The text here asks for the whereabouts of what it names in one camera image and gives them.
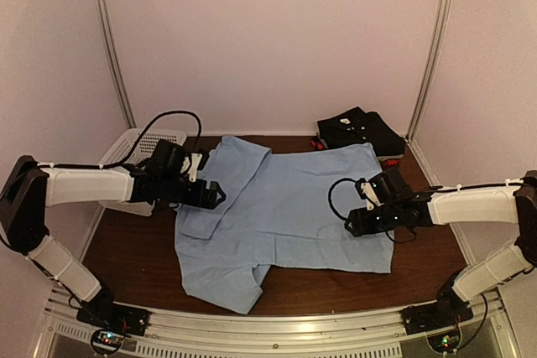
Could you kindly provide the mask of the grey shirt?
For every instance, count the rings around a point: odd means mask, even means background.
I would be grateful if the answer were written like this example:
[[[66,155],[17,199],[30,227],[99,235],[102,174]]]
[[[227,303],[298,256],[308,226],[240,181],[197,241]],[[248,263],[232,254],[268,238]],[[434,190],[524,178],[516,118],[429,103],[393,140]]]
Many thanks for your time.
[[[398,155],[378,155],[377,159],[380,163],[398,164],[403,159],[404,154]]]

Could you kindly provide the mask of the light blue long sleeve shirt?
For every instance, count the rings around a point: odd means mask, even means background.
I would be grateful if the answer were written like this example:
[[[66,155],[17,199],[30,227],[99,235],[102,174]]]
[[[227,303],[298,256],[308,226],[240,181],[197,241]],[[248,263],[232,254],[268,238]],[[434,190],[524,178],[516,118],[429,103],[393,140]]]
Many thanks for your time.
[[[185,293],[246,314],[274,266],[390,272],[389,237],[356,238],[341,220],[365,205],[353,181],[380,170],[369,143],[276,154],[223,137],[201,177],[218,182],[227,199],[214,210],[177,210],[175,251]]]

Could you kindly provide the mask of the white plastic laundry basket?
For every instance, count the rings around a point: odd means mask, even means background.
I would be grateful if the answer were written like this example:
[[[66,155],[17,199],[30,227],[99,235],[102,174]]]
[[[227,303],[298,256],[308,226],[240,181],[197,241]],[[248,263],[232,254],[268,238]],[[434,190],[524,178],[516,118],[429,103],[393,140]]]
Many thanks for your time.
[[[99,164],[115,163],[124,158],[131,150],[139,134],[141,128],[132,128],[125,131],[116,142],[104,153],[99,160]],[[183,145],[187,139],[187,135],[182,131],[167,130],[160,128],[149,129],[142,137],[133,153],[127,159],[127,163],[137,164],[146,158],[149,158],[157,142],[161,139],[171,141]],[[109,210],[121,211],[132,215],[151,216],[153,214],[156,202],[149,204],[147,202],[128,203],[128,202],[112,202],[102,201],[100,205]]]

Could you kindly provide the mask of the black shirt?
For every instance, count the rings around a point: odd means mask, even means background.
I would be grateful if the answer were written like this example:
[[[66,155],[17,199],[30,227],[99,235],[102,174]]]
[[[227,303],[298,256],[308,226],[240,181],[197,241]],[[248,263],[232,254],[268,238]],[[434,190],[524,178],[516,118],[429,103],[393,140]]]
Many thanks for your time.
[[[378,158],[399,158],[406,149],[405,140],[377,112],[365,112],[359,106],[317,122],[318,138],[328,149],[370,143]]]

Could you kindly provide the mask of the red plaid shirt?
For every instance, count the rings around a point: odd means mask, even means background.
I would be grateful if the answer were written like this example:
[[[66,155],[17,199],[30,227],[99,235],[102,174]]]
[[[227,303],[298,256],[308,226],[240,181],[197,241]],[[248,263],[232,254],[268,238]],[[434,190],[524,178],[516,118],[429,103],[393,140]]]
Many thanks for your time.
[[[313,147],[313,149],[317,150],[317,151],[325,151],[325,150],[328,150],[328,147],[317,137],[317,136],[314,136],[310,139],[310,145],[311,147]],[[383,169],[387,169],[387,168],[391,168],[391,167],[397,167],[401,164],[401,161],[400,163],[398,164],[391,164],[391,163],[380,163],[381,167]]]

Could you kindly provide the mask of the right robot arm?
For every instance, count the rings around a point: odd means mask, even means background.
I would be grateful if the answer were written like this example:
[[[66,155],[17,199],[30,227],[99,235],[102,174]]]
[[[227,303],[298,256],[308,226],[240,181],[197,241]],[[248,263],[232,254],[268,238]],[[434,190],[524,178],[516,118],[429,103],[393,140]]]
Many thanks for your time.
[[[536,173],[498,184],[436,186],[414,192],[397,169],[355,183],[362,208],[343,219],[355,237],[387,234],[403,227],[497,222],[519,228],[516,239],[486,259],[454,274],[430,307],[430,318],[445,326],[461,318],[479,294],[536,267]]]

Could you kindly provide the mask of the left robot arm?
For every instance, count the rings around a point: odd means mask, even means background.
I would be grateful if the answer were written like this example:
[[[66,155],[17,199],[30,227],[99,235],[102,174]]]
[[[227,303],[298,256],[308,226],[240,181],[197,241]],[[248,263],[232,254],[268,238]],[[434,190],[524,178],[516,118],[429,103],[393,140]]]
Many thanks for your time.
[[[1,224],[12,251],[63,286],[103,328],[121,318],[110,288],[61,245],[45,224],[49,207],[86,202],[147,203],[168,200],[214,210],[227,196],[216,181],[197,176],[201,155],[184,162],[65,168],[22,156],[1,193]]]

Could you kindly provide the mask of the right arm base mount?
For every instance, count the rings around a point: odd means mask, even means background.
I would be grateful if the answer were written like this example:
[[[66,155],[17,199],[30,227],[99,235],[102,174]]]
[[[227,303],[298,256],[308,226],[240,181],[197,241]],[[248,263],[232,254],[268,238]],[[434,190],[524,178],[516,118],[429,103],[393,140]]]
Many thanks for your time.
[[[473,319],[472,309],[468,306],[453,313],[441,309],[438,302],[409,306],[400,314],[406,334],[424,334],[428,346],[441,355],[459,350],[463,339],[461,324]]]

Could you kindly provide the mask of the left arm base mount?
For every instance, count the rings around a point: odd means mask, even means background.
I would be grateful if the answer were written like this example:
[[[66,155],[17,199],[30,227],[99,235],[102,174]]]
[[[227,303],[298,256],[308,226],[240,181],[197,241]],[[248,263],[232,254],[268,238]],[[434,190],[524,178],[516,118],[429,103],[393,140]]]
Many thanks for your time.
[[[99,319],[86,308],[78,309],[76,319],[96,327],[89,344],[98,355],[113,355],[122,349],[128,338],[145,335],[149,316],[147,309],[114,304],[108,319]]]

